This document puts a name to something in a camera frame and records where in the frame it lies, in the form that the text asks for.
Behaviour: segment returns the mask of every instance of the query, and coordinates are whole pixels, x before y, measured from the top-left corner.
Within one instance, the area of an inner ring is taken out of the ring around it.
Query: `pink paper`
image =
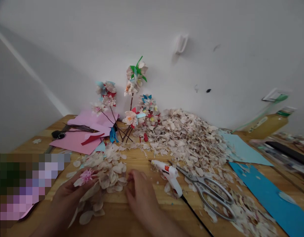
[[[86,145],[81,145],[81,143],[85,141],[86,134],[92,134],[92,133],[84,132],[84,131],[66,132],[65,138],[54,140],[53,142],[50,143],[50,145],[75,151],[78,153],[90,155],[95,150],[95,148],[98,147],[98,145],[102,142],[104,138],[100,137],[99,139],[92,141]]]
[[[106,111],[105,114],[107,117],[113,122],[110,122],[109,119],[101,113],[99,116],[96,114],[93,114],[91,110],[83,110],[77,117],[74,119],[70,119],[67,124],[68,125],[86,125],[88,127],[92,127],[93,124],[99,124],[105,127],[112,127],[114,125],[114,116],[116,119],[119,118],[118,113],[114,113],[114,116],[112,112]]]
[[[106,126],[103,126],[103,125],[100,125],[100,124],[97,124],[97,123],[93,123],[90,128],[91,129],[95,129],[95,130],[97,130],[97,131],[99,131],[101,133],[104,133],[103,137],[109,136],[110,135],[110,131],[111,131],[110,127],[106,127]]]

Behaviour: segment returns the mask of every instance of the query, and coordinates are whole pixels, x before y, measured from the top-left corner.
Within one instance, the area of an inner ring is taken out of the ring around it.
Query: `paper flower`
[[[92,175],[94,171],[92,170],[85,170],[80,177],[74,182],[74,187],[82,186],[83,184],[87,183],[88,181],[92,180]]]
[[[115,97],[117,90],[115,88],[115,83],[111,81],[106,81],[106,82],[97,82],[97,89],[96,93],[100,95],[99,100],[103,100],[103,96],[108,95]]]
[[[134,85],[131,81],[128,81],[124,96],[131,95],[132,93],[138,93],[138,91],[135,89]]]
[[[152,95],[141,95],[138,106],[139,111],[146,114],[146,117],[139,119],[140,125],[156,126],[160,122],[160,112]]]
[[[138,93],[142,86],[142,79],[146,80],[145,73],[148,67],[139,59],[136,66],[129,66],[127,69],[127,79],[129,80],[125,89],[124,95]]]
[[[99,116],[103,111],[106,110],[105,106],[101,103],[91,103],[92,105],[92,113],[97,114]]]
[[[103,105],[105,106],[116,106],[116,100],[111,95],[104,95],[102,100]]]
[[[126,117],[124,118],[124,122],[127,125],[136,126],[137,125],[137,117],[136,113],[133,111],[126,111]]]
[[[158,107],[156,105],[155,100],[152,98],[152,95],[141,95],[141,99],[139,100],[139,106],[143,107],[143,109],[149,111],[158,111]]]
[[[138,120],[142,117],[145,117],[145,113],[140,113],[136,111],[136,108],[133,108],[131,111],[125,112],[126,117],[122,120],[127,125],[131,125],[132,128],[138,125]]]

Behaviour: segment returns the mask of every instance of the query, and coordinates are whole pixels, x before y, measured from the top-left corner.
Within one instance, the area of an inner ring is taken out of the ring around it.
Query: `plastic bottle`
[[[267,115],[249,127],[248,135],[253,139],[264,139],[288,123],[288,116],[296,109],[284,107],[275,114]]]

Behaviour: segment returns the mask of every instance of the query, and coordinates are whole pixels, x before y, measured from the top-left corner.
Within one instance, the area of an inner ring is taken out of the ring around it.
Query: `wire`
[[[181,196],[181,198],[183,199],[183,201],[189,206],[189,208],[191,209],[191,211],[193,212],[193,214],[195,215],[195,217],[197,217],[197,219],[199,220],[199,222],[201,223],[201,225],[205,228],[205,230],[209,233],[209,235],[211,237],[214,237],[213,234],[210,232],[210,230],[205,226],[205,224],[201,221],[201,219],[199,218],[199,216],[197,216],[196,212],[193,210],[193,208],[189,205],[189,203],[187,202],[186,198],[184,197],[184,195]]]

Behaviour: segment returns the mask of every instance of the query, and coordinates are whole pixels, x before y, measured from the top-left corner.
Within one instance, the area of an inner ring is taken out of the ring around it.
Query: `yellow liquid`
[[[252,139],[264,139],[288,123],[288,117],[278,114],[267,115],[248,129]]]

